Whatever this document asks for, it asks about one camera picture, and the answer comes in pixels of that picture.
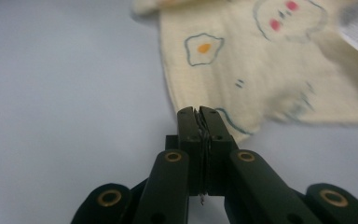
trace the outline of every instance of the pink cheek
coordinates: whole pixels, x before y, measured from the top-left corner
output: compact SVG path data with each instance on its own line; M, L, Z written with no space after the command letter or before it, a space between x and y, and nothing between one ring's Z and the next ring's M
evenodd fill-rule
M272 30L274 30L274 31L279 31L279 29L281 28L281 25L275 19L271 19L269 21L269 25L271 26Z
M292 10L292 11L298 10L298 4L295 3L294 1L288 1L288 2L286 2L286 6L287 6L287 8L289 8L289 9Z

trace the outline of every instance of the table surface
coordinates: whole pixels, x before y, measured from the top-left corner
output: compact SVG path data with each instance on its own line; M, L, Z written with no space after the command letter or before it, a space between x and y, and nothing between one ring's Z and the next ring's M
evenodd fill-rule
M0 224L69 223L105 183L148 177L176 134L158 15L119 0L0 0ZM331 183L358 198L358 127L266 121L240 143L293 189ZM190 198L188 223L228 220Z

